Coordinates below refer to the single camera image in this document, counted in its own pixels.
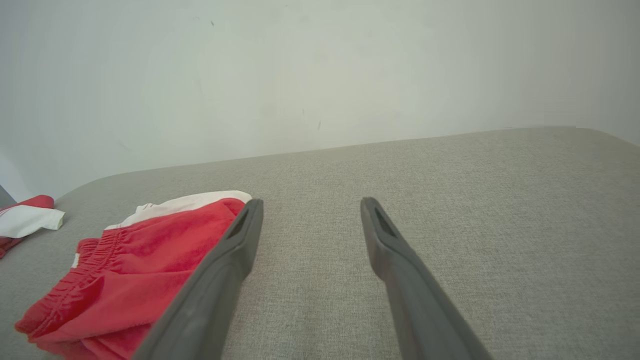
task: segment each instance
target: white wall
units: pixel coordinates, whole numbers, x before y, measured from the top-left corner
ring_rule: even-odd
[[[636,0],[5,1],[0,151],[59,197],[133,170],[504,127],[640,143],[639,38]]]

